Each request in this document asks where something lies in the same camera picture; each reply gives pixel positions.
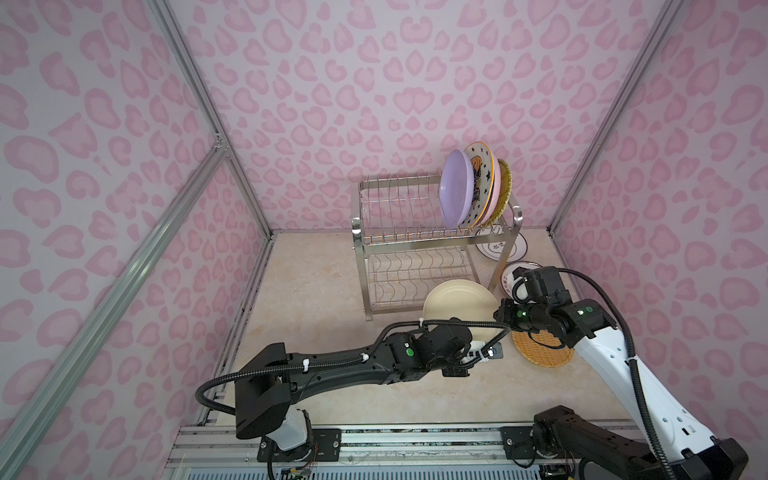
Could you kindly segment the orange woven plate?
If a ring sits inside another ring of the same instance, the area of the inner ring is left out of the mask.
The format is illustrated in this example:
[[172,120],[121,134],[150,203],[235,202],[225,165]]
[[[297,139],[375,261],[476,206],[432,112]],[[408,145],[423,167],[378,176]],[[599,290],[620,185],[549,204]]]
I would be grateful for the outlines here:
[[539,367],[559,368],[567,365],[574,357],[574,351],[562,346],[549,332],[514,332],[512,338],[518,352]]

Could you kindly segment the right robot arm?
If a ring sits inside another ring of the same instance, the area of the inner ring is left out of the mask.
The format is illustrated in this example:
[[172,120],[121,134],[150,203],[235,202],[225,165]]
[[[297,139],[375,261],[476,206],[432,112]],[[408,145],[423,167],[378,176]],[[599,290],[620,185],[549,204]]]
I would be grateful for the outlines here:
[[638,357],[631,330],[606,292],[575,301],[548,266],[518,270],[509,298],[495,312],[512,331],[547,332],[558,348],[578,354],[602,378],[642,432],[630,440],[557,406],[535,415],[533,449],[571,453],[621,479],[738,479],[749,458],[733,438],[718,438],[698,421]]

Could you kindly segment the cream plain plate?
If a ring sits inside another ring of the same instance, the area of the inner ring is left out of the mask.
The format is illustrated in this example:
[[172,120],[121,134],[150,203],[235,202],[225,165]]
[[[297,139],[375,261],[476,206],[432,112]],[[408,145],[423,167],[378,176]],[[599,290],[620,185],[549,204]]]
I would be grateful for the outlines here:
[[496,297],[482,285],[465,279],[449,280],[436,286],[427,296],[421,317],[424,320],[494,322],[499,307]]

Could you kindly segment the yellow woven plate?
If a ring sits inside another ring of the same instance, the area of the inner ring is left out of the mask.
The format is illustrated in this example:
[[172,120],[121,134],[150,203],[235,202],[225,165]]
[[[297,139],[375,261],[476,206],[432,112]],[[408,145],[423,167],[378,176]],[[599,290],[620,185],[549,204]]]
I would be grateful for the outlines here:
[[488,221],[488,224],[493,224],[502,217],[504,211],[507,208],[509,199],[512,194],[513,180],[512,180],[512,173],[511,173],[510,167],[505,160],[500,159],[499,168],[501,173],[500,193],[499,193],[498,201],[496,203],[496,207],[493,211],[492,216]]

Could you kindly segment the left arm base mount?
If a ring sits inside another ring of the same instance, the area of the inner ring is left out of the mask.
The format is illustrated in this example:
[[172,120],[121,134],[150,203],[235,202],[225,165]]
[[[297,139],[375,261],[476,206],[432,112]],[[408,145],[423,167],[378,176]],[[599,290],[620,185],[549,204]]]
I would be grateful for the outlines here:
[[291,450],[281,450],[269,438],[261,442],[257,460],[266,463],[269,459],[278,463],[336,462],[340,457],[342,430],[338,428],[313,428],[306,441]]

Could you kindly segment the purple shell-shaped plate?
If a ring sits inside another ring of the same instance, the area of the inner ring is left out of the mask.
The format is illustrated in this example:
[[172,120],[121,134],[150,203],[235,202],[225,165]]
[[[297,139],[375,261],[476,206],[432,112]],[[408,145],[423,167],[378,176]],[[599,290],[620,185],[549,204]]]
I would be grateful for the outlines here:
[[439,182],[441,216],[446,228],[458,228],[468,216],[474,185],[474,169],[467,154],[458,149],[451,151]]

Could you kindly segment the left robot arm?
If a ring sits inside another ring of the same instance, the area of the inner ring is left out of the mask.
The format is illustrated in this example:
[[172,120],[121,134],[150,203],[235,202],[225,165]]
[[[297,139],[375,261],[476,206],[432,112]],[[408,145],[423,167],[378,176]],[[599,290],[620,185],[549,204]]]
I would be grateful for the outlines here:
[[324,354],[289,353],[283,343],[270,344],[235,380],[236,438],[277,431],[292,405],[321,393],[415,382],[437,370],[457,376],[468,368],[462,360],[470,351],[471,330],[478,326],[457,318],[397,322],[371,345]]

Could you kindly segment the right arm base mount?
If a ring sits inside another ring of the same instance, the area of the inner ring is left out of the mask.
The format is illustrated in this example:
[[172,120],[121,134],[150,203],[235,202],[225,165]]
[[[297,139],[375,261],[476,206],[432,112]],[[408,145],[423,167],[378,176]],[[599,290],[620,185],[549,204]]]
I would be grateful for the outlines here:
[[537,447],[532,436],[532,426],[503,426],[499,429],[501,444],[507,460],[522,466],[532,466],[534,462],[556,460],[567,463],[573,457],[565,450],[553,447]]

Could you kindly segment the pink bear plate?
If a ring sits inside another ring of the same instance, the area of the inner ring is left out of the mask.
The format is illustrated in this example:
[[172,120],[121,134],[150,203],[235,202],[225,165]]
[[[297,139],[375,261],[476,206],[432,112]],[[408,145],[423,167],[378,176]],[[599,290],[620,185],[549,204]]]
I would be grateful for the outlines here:
[[501,173],[500,161],[498,158],[494,158],[494,176],[493,176],[492,193],[489,199],[489,203],[487,205],[487,209],[480,222],[481,227],[484,227],[489,222],[489,220],[491,219],[496,209],[498,199],[500,196],[500,191],[501,191],[501,180],[502,180],[502,173]]

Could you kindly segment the white star cartoon plate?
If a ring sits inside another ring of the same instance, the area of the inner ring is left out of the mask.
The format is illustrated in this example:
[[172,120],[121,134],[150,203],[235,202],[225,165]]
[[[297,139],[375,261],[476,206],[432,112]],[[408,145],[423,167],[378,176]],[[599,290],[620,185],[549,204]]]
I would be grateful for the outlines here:
[[464,153],[472,166],[474,186],[470,209],[460,226],[470,229],[481,223],[489,209],[497,168],[495,155],[483,142],[471,143],[464,149]]

